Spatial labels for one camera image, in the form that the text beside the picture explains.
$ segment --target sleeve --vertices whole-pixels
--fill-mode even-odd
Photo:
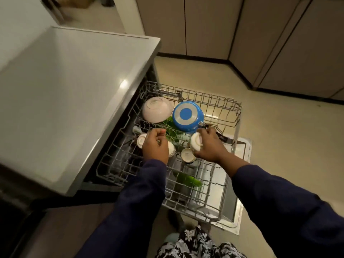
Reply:
[[[317,195],[256,165],[238,169],[235,194],[280,257],[343,257],[344,218]]]
[[[166,165],[148,160],[121,191],[112,213],[96,228],[75,257],[147,255],[152,224],[165,198]]]

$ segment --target upper dishwasher rack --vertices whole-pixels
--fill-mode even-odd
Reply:
[[[133,104],[129,106],[131,108],[127,121],[123,122],[97,166],[98,177],[123,187],[142,167],[142,150],[136,144],[137,135],[132,132],[132,129],[138,126],[142,132],[147,133],[153,128],[166,128],[163,123],[149,123],[142,118],[141,110],[144,102],[155,96],[169,99],[174,103],[174,107],[182,101],[197,103],[204,113],[205,123],[216,127],[221,134],[234,134],[233,143],[228,144],[226,148],[232,153],[235,152],[240,127],[241,103],[222,96],[156,82],[145,82],[136,94]],[[193,218],[197,215],[206,222],[219,221],[229,184],[228,176],[219,183],[219,181],[213,181],[214,171],[219,169],[218,165],[198,158],[192,164],[182,161],[180,152],[188,147],[189,135],[181,134],[181,131],[168,126],[166,136],[175,145],[176,154],[167,163],[166,197],[163,205]],[[197,187],[192,182],[186,183],[185,179],[188,176],[199,180],[202,186]]]

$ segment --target black and white floral pants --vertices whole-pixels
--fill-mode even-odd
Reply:
[[[216,246],[200,225],[193,230],[184,230],[176,242],[164,243],[156,258],[246,258],[231,243]]]

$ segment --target floor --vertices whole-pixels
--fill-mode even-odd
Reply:
[[[68,26],[124,32],[116,8],[94,3],[87,10],[69,8],[68,12],[75,18]],[[250,91],[222,64],[164,57],[157,57],[155,64],[161,83],[241,101],[243,118],[239,135],[253,141],[251,163],[318,194],[344,216],[344,106]],[[103,204],[51,211],[22,257],[47,257],[58,249],[64,250],[63,257],[73,257],[111,210],[112,204]],[[67,228],[72,234],[63,238]],[[153,225],[147,257],[154,257],[172,231],[166,209],[161,208]],[[245,210],[239,236],[217,228],[212,228],[210,236],[217,244],[234,243],[249,258],[274,257]]]

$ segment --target wall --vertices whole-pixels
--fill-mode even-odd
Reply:
[[[136,0],[114,0],[114,3],[126,33],[144,35],[144,27]]]
[[[55,21],[40,0],[0,0],[0,70]]]

